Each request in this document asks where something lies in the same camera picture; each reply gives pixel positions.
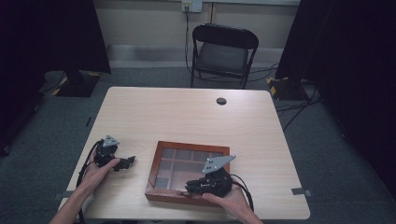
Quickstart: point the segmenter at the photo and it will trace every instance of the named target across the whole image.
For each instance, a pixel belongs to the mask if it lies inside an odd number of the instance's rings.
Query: black office chair
[[[246,29],[205,23],[195,27],[192,40],[191,87],[195,70],[199,77],[202,77],[201,73],[208,73],[240,78],[242,89],[246,87],[253,57],[259,46],[257,36]],[[203,43],[199,52],[197,42]]]

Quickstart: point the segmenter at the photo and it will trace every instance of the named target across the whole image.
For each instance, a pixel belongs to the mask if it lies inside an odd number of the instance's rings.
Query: wooden table
[[[223,97],[226,105],[218,105]],[[109,172],[84,204],[85,218],[232,219],[222,208],[150,202],[145,197],[158,141],[230,147],[231,173],[241,176],[261,219],[306,219],[310,212],[274,104],[267,91],[113,87],[108,90],[68,190],[92,145],[111,135],[116,156],[136,161]]]

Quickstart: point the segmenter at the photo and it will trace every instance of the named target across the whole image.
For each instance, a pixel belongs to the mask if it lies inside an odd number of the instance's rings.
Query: chair seat
[[[248,50],[204,43],[196,60],[198,68],[220,70],[244,75],[248,63]]]

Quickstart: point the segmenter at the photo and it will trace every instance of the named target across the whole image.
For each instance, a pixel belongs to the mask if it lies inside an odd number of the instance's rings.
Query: baseboard
[[[279,63],[283,49],[258,49],[252,67],[270,67]],[[109,45],[107,56],[110,67],[183,67],[186,66],[185,49],[182,47],[152,47],[133,45]],[[187,59],[191,66],[192,50]]]

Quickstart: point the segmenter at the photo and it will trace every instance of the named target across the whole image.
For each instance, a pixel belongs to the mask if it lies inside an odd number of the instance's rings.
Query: chair backrest
[[[205,23],[195,27],[192,31],[192,39],[194,45],[198,40],[240,49],[256,49],[259,46],[259,39],[249,30],[213,23]]]

